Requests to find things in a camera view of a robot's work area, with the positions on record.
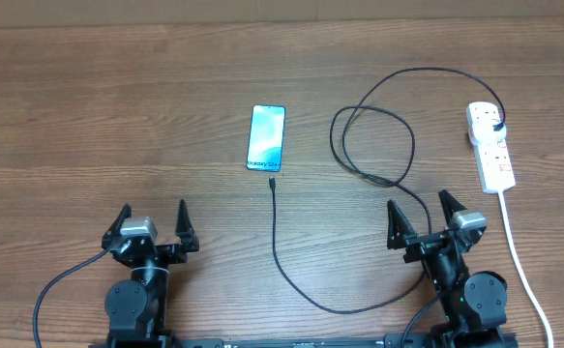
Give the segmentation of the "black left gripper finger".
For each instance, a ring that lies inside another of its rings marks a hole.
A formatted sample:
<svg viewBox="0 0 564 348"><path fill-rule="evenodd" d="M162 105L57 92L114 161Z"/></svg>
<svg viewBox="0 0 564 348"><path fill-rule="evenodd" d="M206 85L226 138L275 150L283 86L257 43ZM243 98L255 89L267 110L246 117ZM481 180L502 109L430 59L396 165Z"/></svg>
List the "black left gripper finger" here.
<svg viewBox="0 0 564 348"><path fill-rule="evenodd" d="M132 216L132 208L129 204L125 204L116 220L110 225L102 237L101 247L103 250L112 250L118 247L122 242L121 227L127 218Z"/></svg>
<svg viewBox="0 0 564 348"><path fill-rule="evenodd" d="M179 202L175 235L180 239L180 246L184 252L199 251L199 239L194 231L184 199Z"/></svg>

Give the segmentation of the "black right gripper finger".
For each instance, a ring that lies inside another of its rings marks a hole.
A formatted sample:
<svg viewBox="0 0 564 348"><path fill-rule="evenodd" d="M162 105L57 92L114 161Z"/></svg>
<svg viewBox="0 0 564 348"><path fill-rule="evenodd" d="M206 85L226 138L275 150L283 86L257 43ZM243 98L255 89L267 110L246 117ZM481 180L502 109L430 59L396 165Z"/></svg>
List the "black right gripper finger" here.
<svg viewBox="0 0 564 348"><path fill-rule="evenodd" d="M387 248L400 249L406 247L408 240L417 237L415 229L394 200L387 202L387 214Z"/></svg>
<svg viewBox="0 0 564 348"><path fill-rule="evenodd" d="M438 193L438 197L445 217L445 222L448 225L455 224L460 212L465 211L466 208L446 189L441 190Z"/></svg>

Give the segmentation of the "blue Samsung Galaxy smartphone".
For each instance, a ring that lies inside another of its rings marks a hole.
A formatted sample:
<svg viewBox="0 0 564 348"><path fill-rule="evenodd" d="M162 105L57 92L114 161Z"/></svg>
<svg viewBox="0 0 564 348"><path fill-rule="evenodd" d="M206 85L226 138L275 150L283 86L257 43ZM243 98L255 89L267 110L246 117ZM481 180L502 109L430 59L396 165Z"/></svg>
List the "blue Samsung Galaxy smartphone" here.
<svg viewBox="0 0 564 348"><path fill-rule="evenodd" d="M257 104L252 108L246 161L249 170L281 170L285 116L286 109L280 105Z"/></svg>

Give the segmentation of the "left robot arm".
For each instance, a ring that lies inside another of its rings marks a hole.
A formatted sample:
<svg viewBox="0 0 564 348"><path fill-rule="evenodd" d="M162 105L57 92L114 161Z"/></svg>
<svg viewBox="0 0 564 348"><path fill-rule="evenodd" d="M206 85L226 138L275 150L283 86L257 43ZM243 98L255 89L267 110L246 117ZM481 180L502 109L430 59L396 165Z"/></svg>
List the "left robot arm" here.
<svg viewBox="0 0 564 348"><path fill-rule="evenodd" d="M133 217L126 204L102 238L102 249L131 271L131 277L113 284L105 295L109 319L107 347L179 347L180 340L165 327L170 272L199 251L199 240L185 200L178 206L174 244L158 245L150 217Z"/></svg>

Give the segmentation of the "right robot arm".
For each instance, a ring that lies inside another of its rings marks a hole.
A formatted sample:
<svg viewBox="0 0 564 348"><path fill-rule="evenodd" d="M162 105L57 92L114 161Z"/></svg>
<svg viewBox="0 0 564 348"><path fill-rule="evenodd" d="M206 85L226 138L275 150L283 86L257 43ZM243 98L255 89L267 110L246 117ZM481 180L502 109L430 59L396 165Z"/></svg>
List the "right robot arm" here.
<svg viewBox="0 0 564 348"><path fill-rule="evenodd" d="M507 322L507 282L499 274L471 274L463 255L477 245L488 223L478 210L465 208L447 190L438 193L447 227L419 236L397 203L387 202L387 248L402 249L406 263L422 264L435 297L411 318L403 333L383 336L387 347L516 347L513 333L503 333ZM427 333L413 334L414 324L439 303L445 322Z"/></svg>

